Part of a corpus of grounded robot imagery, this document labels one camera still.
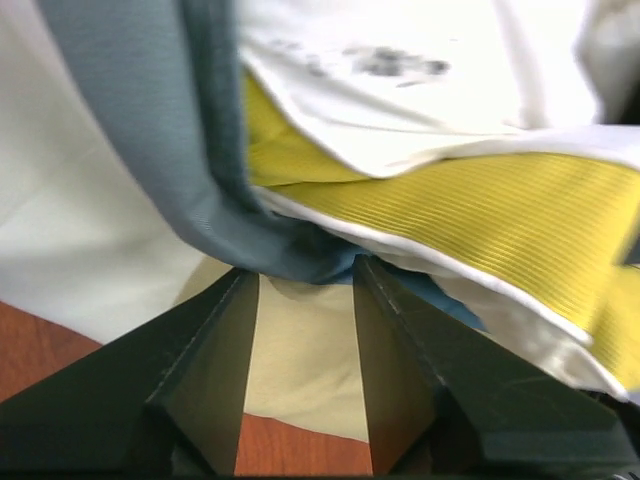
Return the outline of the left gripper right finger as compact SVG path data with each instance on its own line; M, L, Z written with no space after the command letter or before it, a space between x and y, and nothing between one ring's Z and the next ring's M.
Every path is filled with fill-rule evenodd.
M377 475L627 475L631 407L577 390L356 259L354 308Z

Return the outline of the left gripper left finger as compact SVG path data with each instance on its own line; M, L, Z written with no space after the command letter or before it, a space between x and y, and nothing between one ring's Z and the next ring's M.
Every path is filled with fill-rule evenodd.
M258 277L234 269L4 401L2 471L231 474L258 296Z

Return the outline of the beige blue patchwork pillowcase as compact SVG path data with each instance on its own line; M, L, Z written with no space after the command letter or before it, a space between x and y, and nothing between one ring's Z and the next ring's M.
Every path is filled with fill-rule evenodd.
M1 5L1 297L108 343L260 275L246 406L365 440L358 248L249 189L233 4Z

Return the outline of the white pillow yellow edge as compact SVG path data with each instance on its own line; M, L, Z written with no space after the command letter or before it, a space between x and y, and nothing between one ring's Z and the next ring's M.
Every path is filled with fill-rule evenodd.
M559 380L639 387L635 1L241 1L251 181Z

